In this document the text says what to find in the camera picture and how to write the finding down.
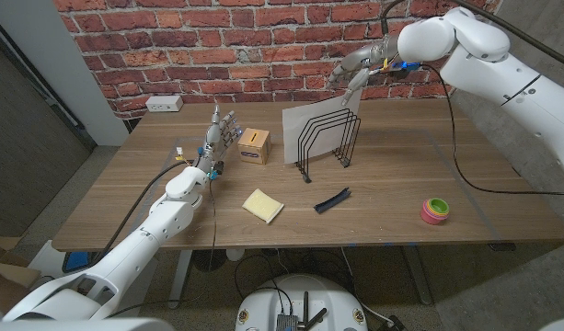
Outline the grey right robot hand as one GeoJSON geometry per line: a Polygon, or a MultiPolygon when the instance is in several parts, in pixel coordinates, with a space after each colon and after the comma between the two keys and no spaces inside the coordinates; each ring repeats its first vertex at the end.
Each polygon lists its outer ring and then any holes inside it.
{"type": "Polygon", "coordinates": [[[342,106],[346,106],[352,95],[365,86],[372,74],[378,72],[378,69],[373,70],[374,66],[385,66],[397,57],[397,40],[397,35],[386,35],[377,43],[352,51],[335,67],[327,80],[327,87],[339,80],[349,81],[342,106]]]}

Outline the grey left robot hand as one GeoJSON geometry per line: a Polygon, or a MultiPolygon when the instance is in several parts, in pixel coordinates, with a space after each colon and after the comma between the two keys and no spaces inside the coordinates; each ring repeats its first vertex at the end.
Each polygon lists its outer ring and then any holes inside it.
{"type": "Polygon", "coordinates": [[[214,106],[212,124],[208,127],[201,152],[194,166],[204,172],[211,170],[225,159],[227,149],[242,135],[242,129],[236,123],[236,113],[230,111],[223,117],[220,107],[214,106]]]}

